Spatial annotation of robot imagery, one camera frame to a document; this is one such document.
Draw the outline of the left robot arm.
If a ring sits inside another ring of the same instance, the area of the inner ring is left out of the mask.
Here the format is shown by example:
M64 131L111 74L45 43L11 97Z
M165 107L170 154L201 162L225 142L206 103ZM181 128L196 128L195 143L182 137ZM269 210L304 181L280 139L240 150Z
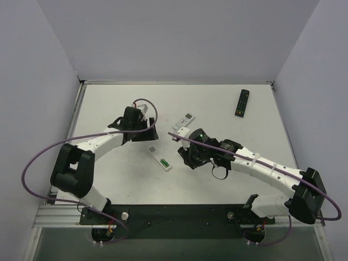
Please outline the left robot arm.
M155 118L146 118L145 104L126 107L123 116L117 118L98 136L76 145L62 145L51 175L51 185L79 199L93 209L92 217L98 223L111 219L110 200L94 186L95 162L111 150L132 141L158 139Z

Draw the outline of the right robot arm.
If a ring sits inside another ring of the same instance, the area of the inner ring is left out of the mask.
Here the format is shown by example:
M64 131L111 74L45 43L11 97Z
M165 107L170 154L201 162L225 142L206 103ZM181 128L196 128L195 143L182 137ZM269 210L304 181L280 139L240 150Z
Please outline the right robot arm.
M309 225L316 222L326 193L317 170L309 167L303 171L274 163L235 141L210 138L201 128L192 132L182 127L175 133L182 137L178 153L191 169L212 164L214 169L247 174L281 192L249 197L244 207L258 217L290 215Z

